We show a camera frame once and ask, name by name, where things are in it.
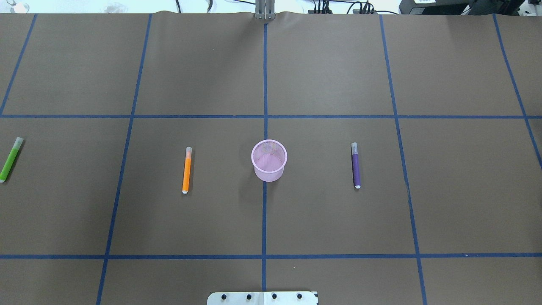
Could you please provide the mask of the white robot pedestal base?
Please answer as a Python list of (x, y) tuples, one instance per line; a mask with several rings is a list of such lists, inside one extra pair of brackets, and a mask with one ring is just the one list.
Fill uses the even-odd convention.
[(215, 292), (207, 298), (207, 305), (318, 305), (313, 291), (241, 291)]

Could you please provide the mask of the grey aluminium frame post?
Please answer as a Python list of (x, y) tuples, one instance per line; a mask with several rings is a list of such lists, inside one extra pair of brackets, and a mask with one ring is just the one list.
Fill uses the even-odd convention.
[(271, 21), (276, 18), (275, 0), (255, 0), (255, 19)]

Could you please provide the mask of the green highlighter pen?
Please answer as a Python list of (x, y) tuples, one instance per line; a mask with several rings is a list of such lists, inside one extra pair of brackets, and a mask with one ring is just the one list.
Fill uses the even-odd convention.
[(21, 146), (24, 140), (25, 139), (21, 137), (16, 138), (15, 143), (12, 146), (12, 149), (10, 150), (10, 153), (8, 154), (8, 157), (6, 158), (4, 166), (0, 172), (0, 183), (6, 182), (8, 175), (11, 172), (12, 166), (19, 154), (19, 151), (21, 150)]

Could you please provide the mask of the round silver key tag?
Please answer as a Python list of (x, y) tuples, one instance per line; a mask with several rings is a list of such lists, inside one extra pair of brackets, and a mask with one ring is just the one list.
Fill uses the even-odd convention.
[(29, 4), (17, 0), (6, 0), (10, 6), (10, 12), (14, 14), (27, 14), (30, 10)]

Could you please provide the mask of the orange highlighter pen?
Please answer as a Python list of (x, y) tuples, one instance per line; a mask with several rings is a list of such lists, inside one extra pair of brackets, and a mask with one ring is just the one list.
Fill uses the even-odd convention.
[(182, 181), (182, 194), (188, 194), (188, 192), (190, 191), (191, 164), (192, 164), (192, 147), (186, 147), (185, 158), (184, 158), (183, 181)]

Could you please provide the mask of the purple highlighter pen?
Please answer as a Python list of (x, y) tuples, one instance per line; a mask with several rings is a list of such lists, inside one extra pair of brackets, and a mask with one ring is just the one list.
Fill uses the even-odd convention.
[(360, 176), (360, 164), (359, 164), (359, 152), (358, 144), (356, 142), (351, 143), (351, 162), (352, 162), (352, 175), (354, 180), (354, 188), (361, 188), (361, 176)]

